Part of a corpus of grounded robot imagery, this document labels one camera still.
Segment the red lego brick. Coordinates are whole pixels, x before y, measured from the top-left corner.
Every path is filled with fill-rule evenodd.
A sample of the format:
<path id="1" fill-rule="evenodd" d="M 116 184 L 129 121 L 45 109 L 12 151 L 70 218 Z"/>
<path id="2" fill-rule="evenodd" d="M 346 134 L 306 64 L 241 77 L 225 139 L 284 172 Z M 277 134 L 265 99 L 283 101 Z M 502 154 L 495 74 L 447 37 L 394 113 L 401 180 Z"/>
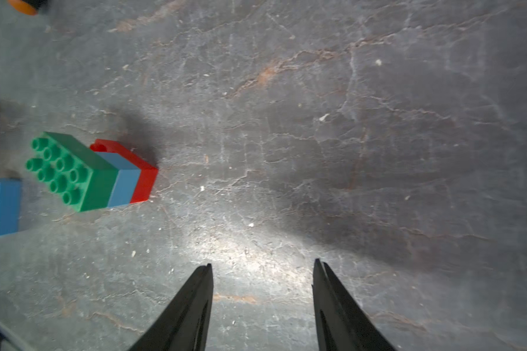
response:
<path id="1" fill-rule="evenodd" d="M 134 154 L 131 150 L 125 148 L 121 143 L 113 140 L 97 139 L 91 146 L 89 146 L 89 148 L 96 153 L 117 153 L 141 169 L 141 174 L 130 204 L 149 200 L 155 180 L 158 176 L 158 169 L 155 166 L 149 164 L 147 161 Z"/>

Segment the small blue lego brick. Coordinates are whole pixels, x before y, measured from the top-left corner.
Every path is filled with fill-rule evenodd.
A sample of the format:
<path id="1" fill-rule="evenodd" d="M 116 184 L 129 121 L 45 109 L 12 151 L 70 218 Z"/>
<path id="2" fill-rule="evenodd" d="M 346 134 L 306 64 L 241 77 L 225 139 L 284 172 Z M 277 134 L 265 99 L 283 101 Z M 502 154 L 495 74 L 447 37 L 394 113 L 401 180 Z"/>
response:
<path id="1" fill-rule="evenodd" d="M 118 170 L 117 179 L 108 201 L 108 207 L 113 208 L 130 204 L 141 169 L 117 153 L 97 152 L 97 154 Z"/>

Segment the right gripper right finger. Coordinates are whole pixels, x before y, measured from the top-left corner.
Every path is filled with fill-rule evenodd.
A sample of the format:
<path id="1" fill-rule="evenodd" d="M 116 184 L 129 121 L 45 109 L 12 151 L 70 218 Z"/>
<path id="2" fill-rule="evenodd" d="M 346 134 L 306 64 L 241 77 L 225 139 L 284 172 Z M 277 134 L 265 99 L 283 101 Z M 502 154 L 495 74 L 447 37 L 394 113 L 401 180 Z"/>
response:
<path id="1" fill-rule="evenodd" d="M 319 259 L 314 262 L 312 288 L 320 351 L 395 351 L 330 266 Z"/>

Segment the green lego brick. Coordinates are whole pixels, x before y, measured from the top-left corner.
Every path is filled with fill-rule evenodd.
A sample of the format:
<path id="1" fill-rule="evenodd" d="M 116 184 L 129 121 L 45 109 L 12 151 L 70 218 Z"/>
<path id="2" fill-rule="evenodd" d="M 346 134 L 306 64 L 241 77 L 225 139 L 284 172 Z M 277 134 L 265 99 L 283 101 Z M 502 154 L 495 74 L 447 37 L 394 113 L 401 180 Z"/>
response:
<path id="1" fill-rule="evenodd" d="M 118 168 L 68 134 L 43 132 L 31 147 L 26 169 L 64 205 L 76 212 L 108 206 Z"/>

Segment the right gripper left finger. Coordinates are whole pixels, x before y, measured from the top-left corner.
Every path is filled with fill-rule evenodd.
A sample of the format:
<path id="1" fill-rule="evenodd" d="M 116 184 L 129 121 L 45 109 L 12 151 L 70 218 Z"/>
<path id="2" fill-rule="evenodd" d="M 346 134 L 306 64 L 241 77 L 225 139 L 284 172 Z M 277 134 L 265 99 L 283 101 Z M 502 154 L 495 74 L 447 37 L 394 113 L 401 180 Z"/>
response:
<path id="1" fill-rule="evenodd" d="M 212 311 L 212 266 L 199 266 L 130 351 L 206 349 Z"/>

